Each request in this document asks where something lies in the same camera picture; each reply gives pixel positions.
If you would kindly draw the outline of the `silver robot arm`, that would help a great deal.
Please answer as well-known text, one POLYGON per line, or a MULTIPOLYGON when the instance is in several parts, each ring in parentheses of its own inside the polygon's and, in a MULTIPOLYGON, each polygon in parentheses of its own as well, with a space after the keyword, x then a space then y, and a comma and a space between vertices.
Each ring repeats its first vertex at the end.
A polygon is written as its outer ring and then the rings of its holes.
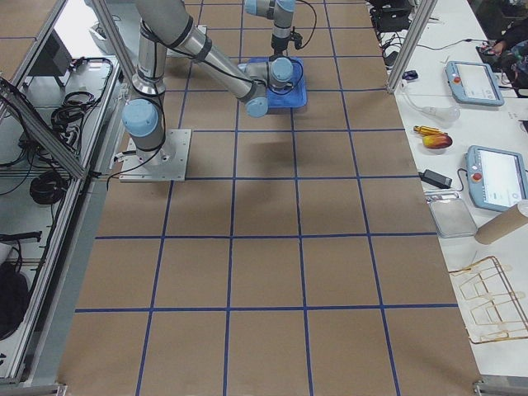
POLYGON ((302 35, 292 26, 295 13, 294 0, 247 0, 244 2, 246 13, 264 17, 273 22, 271 36, 271 47, 273 59, 284 56, 290 42, 300 50, 302 47, 302 35))
POLYGON ((132 77, 134 92, 121 119, 140 164, 153 166, 171 156, 163 109, 168 50, 201 67, 242 102, 247 114, 254 118, 268 112, 268 89, 283 88, 291 80, 293 65, 283 53, 290 40, 295 11, 292 1, 245 2, 246 12, 273 21, 274 54, 265 62, 240 65, 235 65, 198 29, 184 2, 138 1, 135 6, 141 18, 139 58, 132 77))

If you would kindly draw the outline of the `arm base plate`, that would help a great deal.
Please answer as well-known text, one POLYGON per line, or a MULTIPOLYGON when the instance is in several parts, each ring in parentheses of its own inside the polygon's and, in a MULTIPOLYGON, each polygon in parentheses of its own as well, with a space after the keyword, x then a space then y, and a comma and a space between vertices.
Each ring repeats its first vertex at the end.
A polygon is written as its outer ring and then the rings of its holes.
POLYGON ((121 182, 183 182, 191 145, 190 129, 169 129, 164 145, 153 159, 153 154, 137 151, 134 141, 129 138, 128 150, 133 154, 124 158, 119 180, 121 182))

